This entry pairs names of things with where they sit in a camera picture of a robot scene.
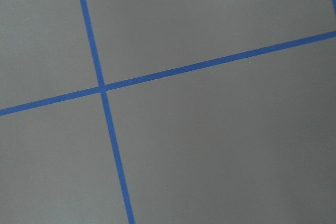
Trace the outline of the blue tape strip crosswise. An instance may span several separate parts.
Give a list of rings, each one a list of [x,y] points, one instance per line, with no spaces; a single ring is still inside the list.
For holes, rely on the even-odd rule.
[[[152,74],[147,74],[147,75],[140,76],[140,77],[135,77],[135,78],[126,79],[126,80],[122,80],[118,82],[109,83],[105,85],[105,89],[107,91],[120,89],[120,88],[133,86],[136,84],[145,83],[145,82],[149,82],[149,81],[153,81],[157,79],[163,79],[166,77],[170,77],[170,76],[174,76],[174,75],[178,75],[178,74],[182,74],[186,72],[209,68],[209,67],[225,64],[228,62],[247,59],[247,58],[251,58],[251,57],[255,57],[255,56],[259,56],[263,54],[268,54],[271,52],[281,51],[281,50],[285,50],[285,49],[289,49],[293,47],[303,46],[303,45],[307,45],[307,44],[311,44],[314,42],[319,42],[319,41],[323,41],[323,40],[327,40],[331,38],[335,38],[335,31],[330,31],[330,32],[323,33],[323,34],[318,34],[318,35],[313,35],[313,36],[309,36],[305,38],[291,40],[288,42],[282,42],[276,45],[253,49],[253,50],[240,52],[237,54],[232,54],[232,55],[228,55],[228,56],[224,56],[224,57],[220,57],[216,59],[194,63],[194,64],[187,65],[187,66],[177,67],[177,68],[164,70],[164,71],[160,71],[160,72],[156,72]],[[97,94],[100,92],[100,90],[101,89],[99,87],[93,87],[89,89],[84,89],[84,90],[79,90],[79,91],[75,91],[71,93],[57,95],[51,98],[37,100],[34,102],[24,103],[24,104],[12,106],[9,108],[4,108],[4,109],[1,109],[1,116],[14,114],[14,113],[18,113],[21,111],[34,109],[34,108],[39,108],[39,107],[43,107],[43,106],[47,106],[47,105],[55,104],[59,102],[69,101],[69,100],[77,99],[80,97],[86,97],[89,95]]]

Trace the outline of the blue tape strip lengthwise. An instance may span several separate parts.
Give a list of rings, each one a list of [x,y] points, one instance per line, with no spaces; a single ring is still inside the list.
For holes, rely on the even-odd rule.
[[[93,32],[93,28],[92,28],[87,0],[80,0],[80,5],[81,5],[81,11],[82,11],[82,15],[83,15],[84,23],[85,23],[86,34],[88,38],[88,43],[89,43],[92,61],[94,65],[94,70],[96,73],[96,78],[97,78],[97,83],[98,83],[98,90],[99,90],[101,101],[102,101],[102,107],[103,107],[104,116],[105,116],[105,120],[106,120],[106,124],[108,128],[115,167],[116,167],[118,178],[119,178],[119,184],[121,188],[121,193],[123,197],[125,211],[127,214],[128,223],[135,224],[136,221],[134,218],[132,203],[131,203],[129,190],[127,186],[127,180],[126,180],[124,169],[123,169],[122,158],[121,158],[121,154],[119,150],[116,131],[114,128],[112,112],[111,112],[110,103],[109,103],[107,90],[106,90],[106,83],[103,77],[100,57],[99,57],[99,53],[98,53],[98,49],[96,45],[95,35]]]

